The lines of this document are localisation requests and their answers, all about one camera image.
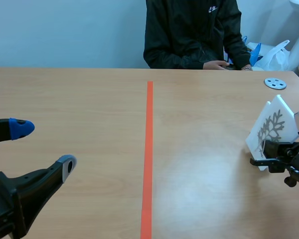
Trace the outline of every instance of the blue object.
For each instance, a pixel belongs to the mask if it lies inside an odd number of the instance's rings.
[[[19,123],[17,119],[10,118],[9,128],[11,140],[16,140],[31,134],[34,131],[34,124],[27,120],[25,120],[24,123]]]
[[[261,43],[259,43],[257,45],[255,50],[250,52],[250,64],[251,64],[251,66],[254,66],[256,64],[256,62],[258,61],[260,49],[261,49]]]

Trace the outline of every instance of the nike logo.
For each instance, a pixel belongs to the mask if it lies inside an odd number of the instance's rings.
[[[214,10],[216,10],[217,9],[217,7],[216,6],[211,6],[210,8],[209,8],[209,13],[212,13]]]

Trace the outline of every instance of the sleeve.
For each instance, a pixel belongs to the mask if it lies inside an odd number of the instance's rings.
[[[220,20],[225,32],[225,51],[233,59],[234,64],[241,69],[250,64],[250,53],[247,51],[240,33],[241,12],[236,0],[224,0]]]
[[[172,53],[164,0],[147,0],[144,59],[156,69],[203,69],[204,63]]]

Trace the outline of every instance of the blue gripper fingertip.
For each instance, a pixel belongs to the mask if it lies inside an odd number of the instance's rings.
[[[34,131],[34,124],[28,120],[9,119],[11,140],[28,136]]]

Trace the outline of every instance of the metal disc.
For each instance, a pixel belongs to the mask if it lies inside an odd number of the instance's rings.
[[[286,82],[278,78],[267,78],[264,83],[266,86],[275,90],[283,90],[287,87]]]

